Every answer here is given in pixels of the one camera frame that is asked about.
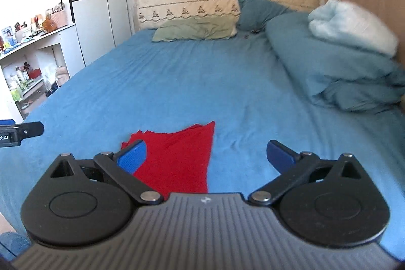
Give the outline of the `red cloth garment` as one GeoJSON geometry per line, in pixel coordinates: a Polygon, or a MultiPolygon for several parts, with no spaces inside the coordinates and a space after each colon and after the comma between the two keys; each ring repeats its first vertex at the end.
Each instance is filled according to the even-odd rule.
{"type": "Polygon", "coordinates": [[[121,144],[117,164],[165,199],[171,193],[207,193],[214,128],[211,121],[174,133],[139,131],[121,144]]]}

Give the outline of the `white shelf desk unit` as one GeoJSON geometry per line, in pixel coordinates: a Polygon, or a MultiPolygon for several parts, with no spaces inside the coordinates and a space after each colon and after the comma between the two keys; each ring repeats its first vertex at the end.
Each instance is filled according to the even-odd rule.
{"type": "Polygon", "coordinates": [[[65,67],[70,78],[85,67],[75,24],[37,36],[1,56],[1,119],[12,119],[20,123],[42,105],[47,100],[47,75],[50,69],[57,67],[65,67]],[[25,62],[33,69],[40,69],[41,75],[23,93],[23,100],[15,102],[8,82],[16,74],[16,67],[22,67],[25,62]]]}

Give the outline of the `red box on shelf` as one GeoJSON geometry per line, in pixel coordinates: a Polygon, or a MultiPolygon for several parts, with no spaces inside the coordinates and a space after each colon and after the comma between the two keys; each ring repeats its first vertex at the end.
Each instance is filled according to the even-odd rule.
{"type": "Polygon", "coordinates": [[[39,68],[32,69],[28,72],[28,76],[30,79],[36,79],[41,76],[41,70],[39,68]]]}

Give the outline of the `orange plush on desk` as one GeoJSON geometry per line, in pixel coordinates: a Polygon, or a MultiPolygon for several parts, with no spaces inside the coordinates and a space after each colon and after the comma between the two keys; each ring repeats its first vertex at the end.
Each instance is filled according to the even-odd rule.
{"type": "Polygon", "coordinates": [[[47,33],[51,33],[58,29],[58,24],[52,19],[51,14],[46,14],[42,27],[47,33]]]}

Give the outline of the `teal folded duvet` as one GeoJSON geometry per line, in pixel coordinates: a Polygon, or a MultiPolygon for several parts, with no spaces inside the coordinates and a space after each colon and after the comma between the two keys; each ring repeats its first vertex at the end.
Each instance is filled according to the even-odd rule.
{"type": "Polygon", "coordinates": [[[400,64],[379,53],[314,37],[303,12],[270,19],[265,32],[291,79],[314,105],[381,112],[399,105],[404,96],[400,64]]]}

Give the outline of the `pink basket on desk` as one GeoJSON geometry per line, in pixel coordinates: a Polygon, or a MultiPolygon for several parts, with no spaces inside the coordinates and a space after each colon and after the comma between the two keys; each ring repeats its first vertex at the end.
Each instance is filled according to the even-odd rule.
{"type": "Polygon", "coordinates": [[[68,16],[67,16],[67,11],[66,10],[61,10],[59,12],[55,12],[51,15],[51,20],[55,22],[56,26],[58,29],[61,27],[67,26],[68,25],[68,16]]]}

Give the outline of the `blue bed sheet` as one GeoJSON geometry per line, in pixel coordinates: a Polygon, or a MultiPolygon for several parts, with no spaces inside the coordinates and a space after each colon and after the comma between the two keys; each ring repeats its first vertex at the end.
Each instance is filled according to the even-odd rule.
{"type": "Polygon", "coordinates": [[[29,116],[40,137],[1,149],[1,213],[23,231],[20,209],[57,155],[89,159],[117,151],[138,131],[177,132],[214,123],[212,193],[248,194],[277,172],[266,159],[275,139],[322,158],[354,154],[387,201],[381,240],[404,258],[404,114],[344,112],[311,104],[276,57],[266,34],[154,43],[136,33],[56,90],[29,116]]]}

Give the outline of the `light blue fluffy blanket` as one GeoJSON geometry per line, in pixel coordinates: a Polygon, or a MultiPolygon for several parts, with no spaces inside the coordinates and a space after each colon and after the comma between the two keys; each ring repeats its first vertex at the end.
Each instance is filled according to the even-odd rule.
{"type": "Polygon", "coordinates": [[[317,38],[396,56],[398,37],[375,14],[351,1],[328,0],[309,13],[308,22],[317,38]]]}

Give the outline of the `teal pillow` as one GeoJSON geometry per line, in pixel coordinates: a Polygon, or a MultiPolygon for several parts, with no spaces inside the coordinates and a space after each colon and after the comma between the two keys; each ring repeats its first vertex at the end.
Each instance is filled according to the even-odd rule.
{"type": "Polygon", "coordinates": [[[262,31],[266,22],[292,12],[290,8],[270,0],[238,0],[237,28],[242,31],[262,31]]]}

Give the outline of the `green pillow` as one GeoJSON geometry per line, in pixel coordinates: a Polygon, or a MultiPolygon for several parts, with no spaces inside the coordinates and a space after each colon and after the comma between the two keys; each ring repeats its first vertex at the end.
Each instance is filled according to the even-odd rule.
{"type": "Polygon", "coordinates": [[[236,34],[236,20],[231,16],[194,16],[164,23],[154,32],[152,41],[218,40],[229,39],[236,34]]]}

